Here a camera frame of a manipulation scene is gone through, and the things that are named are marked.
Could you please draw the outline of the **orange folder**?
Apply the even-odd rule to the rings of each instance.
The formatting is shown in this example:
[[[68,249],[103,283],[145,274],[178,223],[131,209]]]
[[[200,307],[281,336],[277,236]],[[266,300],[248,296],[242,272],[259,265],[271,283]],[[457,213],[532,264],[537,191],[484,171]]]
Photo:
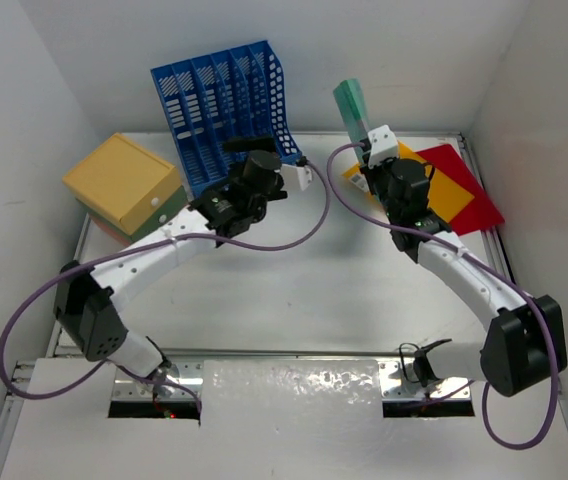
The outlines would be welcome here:
[[[430,177],[430,189],[428,193],[429,206],[445,221],[450,222],[474,199],[474,195],[458,185],[445,173],[440,172],[431,165],[420,153],[412,149],[404,142],[399,142],[399,153],[402,159],[415,160],[425,167],[427,176]],[[382,207],[373,197],[361,174],[358,164],[354,163],[348,169],[341,172],[341,176],[353,188],[360,190],[381,211]]]

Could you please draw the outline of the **red folder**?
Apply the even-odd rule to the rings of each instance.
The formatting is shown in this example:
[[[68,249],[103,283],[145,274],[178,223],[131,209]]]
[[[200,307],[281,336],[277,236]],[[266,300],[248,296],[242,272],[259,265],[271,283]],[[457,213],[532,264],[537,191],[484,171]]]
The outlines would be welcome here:
[[[435,167],[431,208],[460,236],[490,230],[504,218],[461,156],[450,145],[440,145],[417,154]]]

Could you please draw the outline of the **green folder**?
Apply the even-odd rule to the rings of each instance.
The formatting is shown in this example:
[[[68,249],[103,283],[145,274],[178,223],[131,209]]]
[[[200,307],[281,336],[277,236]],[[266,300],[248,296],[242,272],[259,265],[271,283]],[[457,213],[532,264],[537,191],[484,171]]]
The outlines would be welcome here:
[[[355,152],[359,164],[364,163],[364,156],[370,149],[368,141],[369,119],[364,95],[357,79],[343,80],[333,90],[343,124],[353,144],[362,143],[364,147],[356,147]]]

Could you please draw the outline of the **yellow drawer box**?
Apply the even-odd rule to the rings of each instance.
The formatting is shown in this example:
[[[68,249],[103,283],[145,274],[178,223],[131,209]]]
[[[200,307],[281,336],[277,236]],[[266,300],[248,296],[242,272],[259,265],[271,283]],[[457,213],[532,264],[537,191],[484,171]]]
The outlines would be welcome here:
[[[122,226],[183,186],[173,164],[121,133],[69,170],[63,183],[78,201]]]

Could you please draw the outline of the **pink bottom drawer box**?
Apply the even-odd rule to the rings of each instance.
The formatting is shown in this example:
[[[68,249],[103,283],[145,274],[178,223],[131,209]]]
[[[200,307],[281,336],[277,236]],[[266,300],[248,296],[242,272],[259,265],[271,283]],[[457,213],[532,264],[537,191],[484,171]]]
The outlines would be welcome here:
[[[99,228],[102,232],[104,232],[106,235],[108,235],[110,238],[114,239],[115,241],[117,241],[119,244],[124,245],[124,246],[129,246],[132,244],[131,239],[125,235],[122,234],[119,230],[112,228],[109,224],[101,221],[100,219],[90,216],[90,219],[92,221],[92,223]]]

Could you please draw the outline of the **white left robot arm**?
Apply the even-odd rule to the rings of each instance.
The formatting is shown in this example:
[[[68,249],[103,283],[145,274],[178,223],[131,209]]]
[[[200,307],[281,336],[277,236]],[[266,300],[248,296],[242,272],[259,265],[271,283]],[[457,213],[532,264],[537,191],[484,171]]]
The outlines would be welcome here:
[[[151,340],[124,325],[125,307],[171,270],[260,222],[269,202],[308,187],[312,175],[305,167],[283,163],[260,141],[250,146],[246,159],[232,166],[225,179],[118,258],[63,268],[54,314],[87,360],[108,360],[138,377],[153,377],[165,357]]]

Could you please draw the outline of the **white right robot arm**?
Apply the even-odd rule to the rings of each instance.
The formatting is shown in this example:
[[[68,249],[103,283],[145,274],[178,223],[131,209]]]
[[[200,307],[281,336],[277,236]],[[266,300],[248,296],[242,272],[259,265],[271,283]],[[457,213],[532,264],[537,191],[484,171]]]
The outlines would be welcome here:
[[[560,371],[567,368],[558,302],[548,295],[519,295],[485,271],[450,225],[430,208],[433,175],[424,164],[388,157],[380,164],[366,161],[360,171],[393,226],[397,249],[448,286],[486,331],[481,345],[443,339],[419,348],[411,365],[416,382],[427,387],[444,378],[465,376],[486,381],[501,395],[512,397],[549,378],[552,358]],[[549,330],[553,356],[547,352],[543,327]]]

